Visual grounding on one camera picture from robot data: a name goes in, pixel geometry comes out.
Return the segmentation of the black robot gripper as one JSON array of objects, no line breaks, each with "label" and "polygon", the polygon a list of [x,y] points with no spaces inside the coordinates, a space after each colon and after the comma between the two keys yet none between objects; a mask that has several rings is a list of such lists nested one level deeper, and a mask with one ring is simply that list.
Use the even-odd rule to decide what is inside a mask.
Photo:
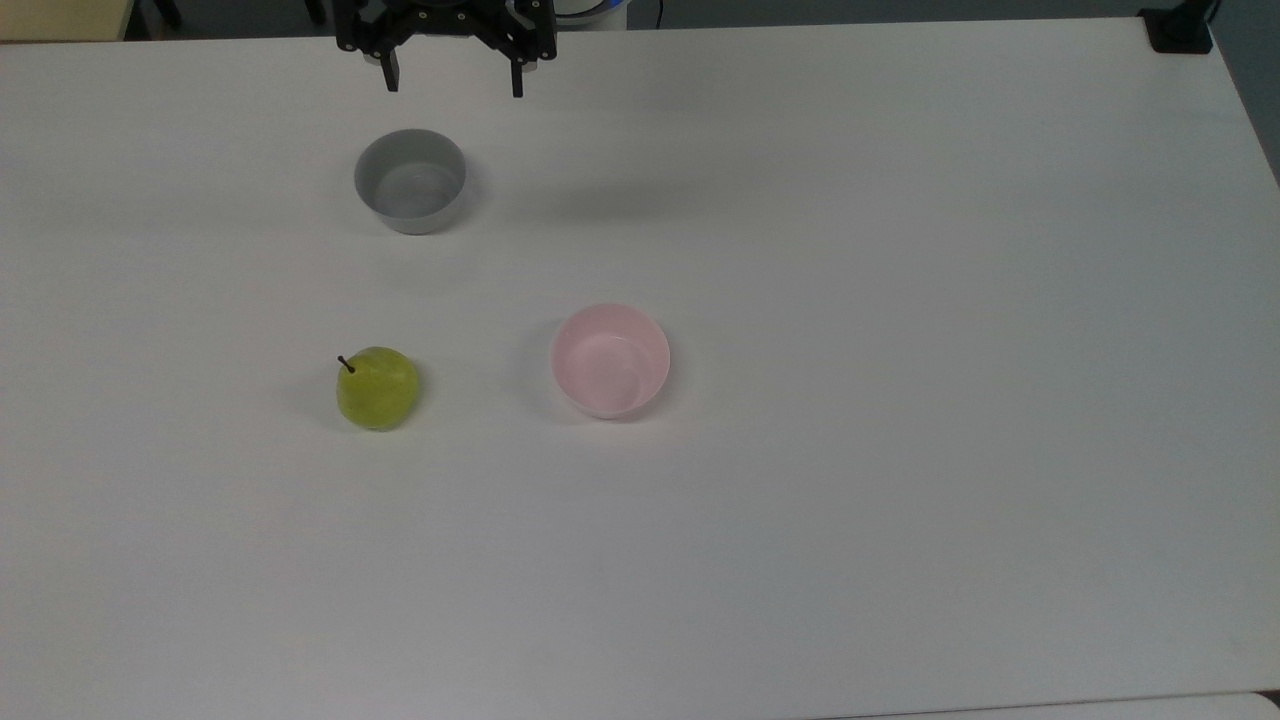
[{"label": "black robot gripper", "polygon": [[525,97],[530,61],[558,55],[550,1],[337,1],[335,44],[378,59],[387,90],[401,88],[396,49],[415,35],[472,37],[508,60],[512,95]]}]

